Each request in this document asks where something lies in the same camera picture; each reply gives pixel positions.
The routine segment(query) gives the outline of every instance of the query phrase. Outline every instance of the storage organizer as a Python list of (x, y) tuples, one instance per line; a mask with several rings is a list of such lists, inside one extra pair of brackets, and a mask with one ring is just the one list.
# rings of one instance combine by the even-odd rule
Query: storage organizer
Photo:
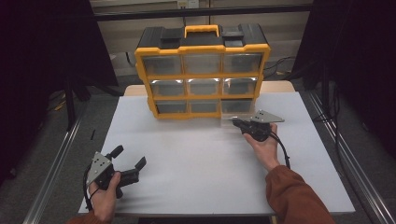
[(157, 119), (254, 113), (270, 47), (259, 24), (148, 27), (134, 53)]

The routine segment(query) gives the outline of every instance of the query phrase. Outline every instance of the rust-colored sweater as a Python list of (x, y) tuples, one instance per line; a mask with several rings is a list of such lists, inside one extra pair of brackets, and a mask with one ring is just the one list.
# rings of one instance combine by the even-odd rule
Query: rust-colored sweater
[[(280, 165), (265, 177), (267, 200), (283, 224), (335, 223), (318, 195), (303, 178)], [(67, 224), (107, 224), (96, 219), (93, 211), (74, 217)]]

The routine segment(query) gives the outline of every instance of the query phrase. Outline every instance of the white tabletop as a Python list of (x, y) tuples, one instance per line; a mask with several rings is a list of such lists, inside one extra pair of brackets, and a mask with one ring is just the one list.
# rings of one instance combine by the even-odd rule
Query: white tabletop
[[(256, 109), (280, 116), (278, 135), (291, 169), (302, 175), (331, 213), (355, 211), (298, 92), (264, 93)], [(265, 199), (266, 171), (240, 131), (220, 119), (155, 119), (145, 96), (120, 98), (102, 150), (124, 151), (116, 170), (133, 169), (143, 156), (140, 182), (122, 188), (118, 215), (272, 215)], [(279, 147), (278, 157), (284, 163)], [(86, 213), (85, 202), (80, 213)]]

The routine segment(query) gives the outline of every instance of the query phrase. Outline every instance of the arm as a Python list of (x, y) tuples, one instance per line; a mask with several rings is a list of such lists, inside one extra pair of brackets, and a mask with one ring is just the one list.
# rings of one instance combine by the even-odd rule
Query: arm
[[(277, 126), (271, 124), (271, 129), (276, 133)], [(269, 172), (265, 177), (267, 201), (282, 223), (334, 223), (326, 206), (303, 178), (280, 165), (275, 139), (269, 137), (258, 142), (247, 133), (244, 136)]]
[(90, 184), (93, 210), (87, 215), (74, 217), (67, 224), (109, 224), (114, 218), (116, 209), (116, 187), (120, 183), (120, 172), (116, 172), (110, 180), (107, 190), (97, 190), (95, 182)]

